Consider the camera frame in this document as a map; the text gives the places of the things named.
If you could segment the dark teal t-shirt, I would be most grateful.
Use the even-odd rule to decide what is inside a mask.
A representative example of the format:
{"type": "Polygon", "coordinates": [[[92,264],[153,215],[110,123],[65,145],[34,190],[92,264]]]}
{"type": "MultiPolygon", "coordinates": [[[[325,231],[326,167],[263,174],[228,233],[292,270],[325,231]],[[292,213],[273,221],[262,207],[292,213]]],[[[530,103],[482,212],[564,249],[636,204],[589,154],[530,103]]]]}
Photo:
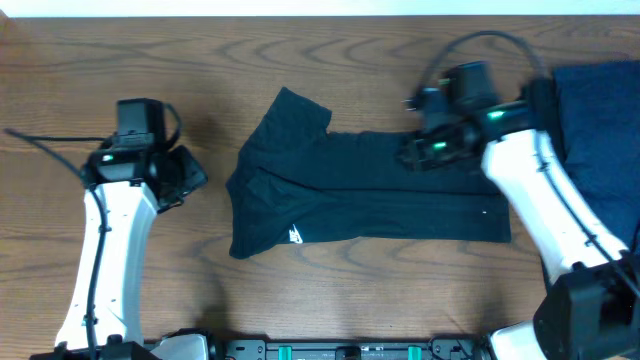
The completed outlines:
{"type": "Polygon", "coordinates": [[[507,201],[477,160],[411,171],[396,158],[407,134],[331,132],[331,119],[280,89],[226,183],[232,257],[357,237],[510,242],[507,201]]]}

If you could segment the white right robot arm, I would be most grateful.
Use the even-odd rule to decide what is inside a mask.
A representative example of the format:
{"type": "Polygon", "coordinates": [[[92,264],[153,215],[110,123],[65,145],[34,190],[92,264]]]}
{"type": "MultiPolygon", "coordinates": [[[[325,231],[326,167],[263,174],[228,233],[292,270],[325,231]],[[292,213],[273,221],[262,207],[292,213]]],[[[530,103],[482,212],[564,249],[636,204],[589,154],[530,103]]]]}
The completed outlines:
{"type": "Polygon", "coordinates": [[[483,62],[420,82],[407,105],[425,125],[402,145],[413,171],[477,158],[520,216],[549,289],[532,319],[490,332],[476,359],[609,359],[639,351],[639,259],[596,216],[562,167],[545,120],[551,79],[537,69],[502,102],[483,62]]]}

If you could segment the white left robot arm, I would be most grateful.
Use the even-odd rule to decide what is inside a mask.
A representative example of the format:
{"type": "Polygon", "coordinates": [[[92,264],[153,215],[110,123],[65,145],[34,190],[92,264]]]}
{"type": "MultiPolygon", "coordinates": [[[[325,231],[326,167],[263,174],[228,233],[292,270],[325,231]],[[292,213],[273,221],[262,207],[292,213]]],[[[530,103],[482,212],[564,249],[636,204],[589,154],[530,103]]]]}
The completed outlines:
{"type": "Polygon", "coordinates": [[[172,105],[148,98],[117,103],[117,129],[75,170],[85,188],[85,230],[66,318],[49,359],[207,359],[207,334],[180,330],[144,339],[140,288],[156,217],[184,203],[208,177],[181,131],[167,133],[172,105]]]}

